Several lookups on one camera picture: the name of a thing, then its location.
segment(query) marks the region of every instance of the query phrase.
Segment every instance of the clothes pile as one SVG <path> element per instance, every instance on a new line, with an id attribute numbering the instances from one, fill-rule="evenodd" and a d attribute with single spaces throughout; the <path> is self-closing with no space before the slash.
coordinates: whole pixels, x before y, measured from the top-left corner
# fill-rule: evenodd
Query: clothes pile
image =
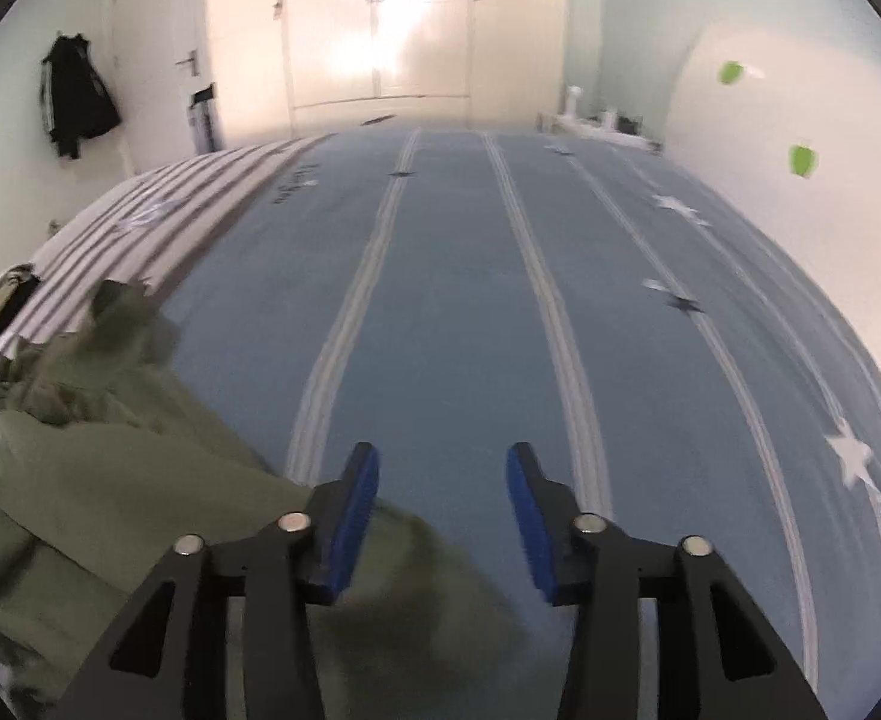
<path id="1" fill-rule="evenodd" d="M 245 538 L 310 493 L 159 365 L 156 325 L 142 289 L 104 282 L 82 330 L 0 358 L 0 693 L 20 718 L 55 705 L 179 536 Z M 519 646 L 492 585 L 384 504 L 351 588 L 311 615 L 330 718 L 429 712 Z"/>

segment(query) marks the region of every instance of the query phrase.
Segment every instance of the white star pattern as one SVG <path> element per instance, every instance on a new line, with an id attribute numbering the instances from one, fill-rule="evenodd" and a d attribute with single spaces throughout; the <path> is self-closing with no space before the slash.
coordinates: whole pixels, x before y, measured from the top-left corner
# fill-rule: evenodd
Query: white star pattern
<path id="1" fill-rule="evenodd" d="M 841 461 L 841 475 L 844 485 L 848 490 L 853 487 L 860 479 L 866 487 L 876 490 L 874 480 L 871 479 L 871 472 L 867 469 L 867 464 L 874 458 L 874 450 L 866 445 L 866 443 L 855 438 L 855 434 L 850 429 L 850 423 L 845 419 L 838 426 L 837 436 L 826 436 L 831 449 L 837 453 L 838 460 Z"/>
<path id="2" fill-rule="evenodd" d="M 665 196 L 665 194 L 655 194 L 654 199 L 658 201 L 658 208 L 666 208 L 668 211 L 676 211 L 686 220 L 691 221 L 694 224 L 699 224 L 701 227 L 711 226 L 709 221 L 704 221 L 697 215 L 698 212 L 696 209 L 691 208 L 689 205 L 684 205 L 682 201 L 677 199 L 677 197 Z"/>

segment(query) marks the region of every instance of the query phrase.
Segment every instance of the white door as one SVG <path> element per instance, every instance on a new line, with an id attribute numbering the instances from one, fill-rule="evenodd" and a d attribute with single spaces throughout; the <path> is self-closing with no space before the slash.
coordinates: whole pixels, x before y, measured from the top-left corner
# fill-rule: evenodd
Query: white door
<path id="1" fill-rule="evenodd" d="M 463 97 L 468 93 L 471 0 L 376 0 L 380 94 Z"/>
<path id="2" fill-rule="evenodd" d="M 558 109 L 567 0 L 473 2 L 471 122 L 533 127 Z"/>
<path id="3" fill-rule="evenodd" d="M 295 111 L 373 97 L 371 0 L 284 1 Z"/>
<path id="4" fill-rule="evenodd" d="M 207 0 L 207 42 L 226 148 L 290 137 L 285 0 Z"/>
<path id="5" fill-rule="evenodd" d="M 210 84 L 202 0 L 114 0 L 117 103 L 136 172 L 194 154 L 191 95 Z"/>

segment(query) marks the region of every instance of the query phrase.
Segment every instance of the hanging jacket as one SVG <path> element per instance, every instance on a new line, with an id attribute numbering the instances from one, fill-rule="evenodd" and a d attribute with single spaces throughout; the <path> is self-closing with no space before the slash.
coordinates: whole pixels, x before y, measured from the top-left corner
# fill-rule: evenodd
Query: hanging jacket
<path id="1" fill-rule="evenodd" d="M 96 138 L 117 127 L 121 117 L 90 63 L 83 35 L 59 35 L 41 63 L 40 107 L 44 128 L 58 156 L 80 156 L 80 138 Z"/>

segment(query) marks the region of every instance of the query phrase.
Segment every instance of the white wardrobe door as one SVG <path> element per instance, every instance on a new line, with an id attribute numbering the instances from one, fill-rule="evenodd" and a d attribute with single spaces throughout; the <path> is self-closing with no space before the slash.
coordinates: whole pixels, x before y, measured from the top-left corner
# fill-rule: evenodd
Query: white wardrobe door
<path id="1" fill-rule="evenodd" d="M 295 108 L 373 97 L 367 0 L 285 0 L 284 6 Z"/>
<path id="2" fill-rule="evenodd" d="M 377 0 L 381 95 L 466 95 L 469 1 Z"/>
<path id="3" fill-rule="evenodd" d="M 567 0 L 473 2 L 471 122 L 533 127 L 558 109 Z"/>
<path id="4" fill-rule="evenodd" d="M 211 70 L 227 148 L 290 136 L 283 0 L 207 0 Z"/>

